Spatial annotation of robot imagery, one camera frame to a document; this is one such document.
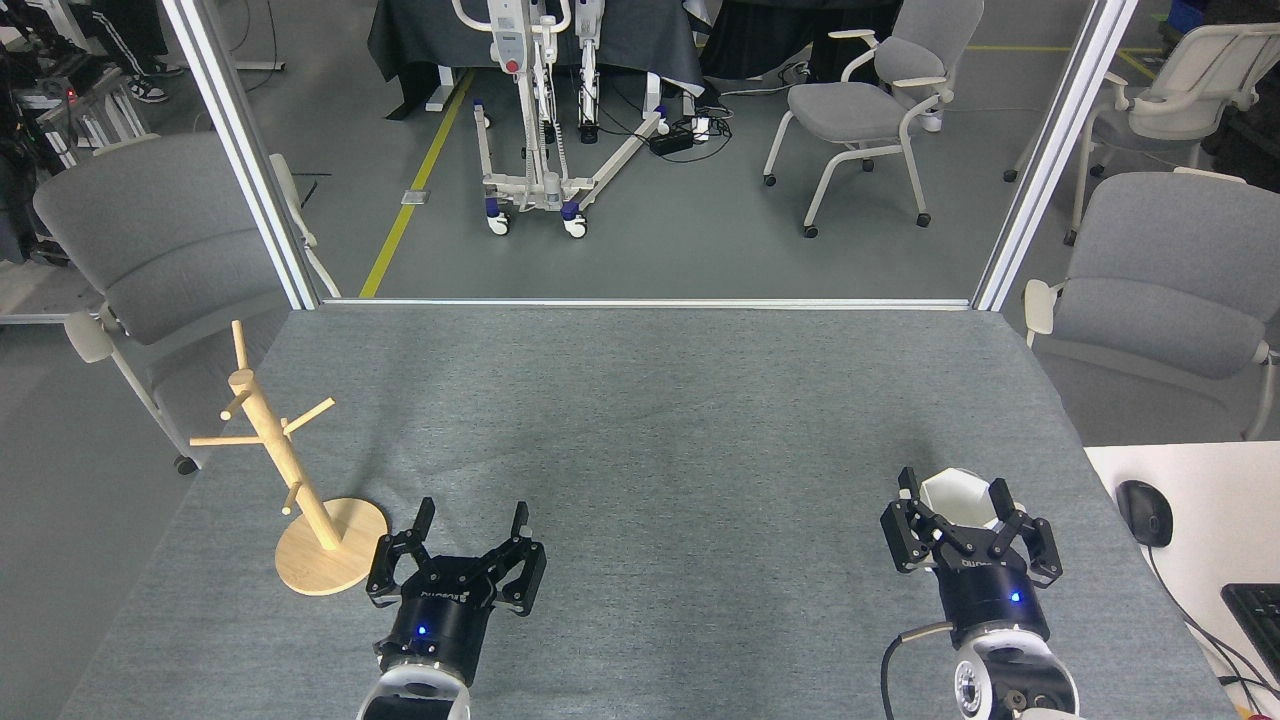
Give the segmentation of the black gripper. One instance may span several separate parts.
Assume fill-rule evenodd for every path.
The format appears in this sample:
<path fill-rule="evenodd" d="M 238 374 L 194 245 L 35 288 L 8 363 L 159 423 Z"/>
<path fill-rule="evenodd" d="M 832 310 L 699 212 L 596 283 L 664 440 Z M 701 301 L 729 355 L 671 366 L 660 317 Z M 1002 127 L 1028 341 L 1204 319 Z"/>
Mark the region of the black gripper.
<path fill-rule="evenodd" d="M 987 523 L 982 560 L 972 560 L 969 542 L 945 516 L 927 506 L 913 468 L 897 477 L 899 496 L 879 516 L 895 569 L 910 573 L 945 543 L 960 555 L 934 559 L 943 616 L 952 625 L 955 650 L 989 626 L 1019 628 L 1043 641 L 1051 637 L 1033 585 L 1047 588 L 1062 575 L 1050 523 L 1032 518 L 1012 501 L 1004 478 L 988 488 L 995 518 Z"/>
<path fill-rule="evenodd" d="M 526 618 L 547 566 L 545 546 L 529 529 L 529 506 L 516 505 L 509 538 L 477 559 L 439 556 L 425 546 L 435 515 L 424 497 L 412 525 L 379 538 L 366 594 L 376 609 L 399 601 L 390 634 L 378 643 L 379 667 L 434 664 L 472 685 L 486 624 L 494 607 Z M 419 566 L 402 585 L 396 582 L 401 557 Z"/>

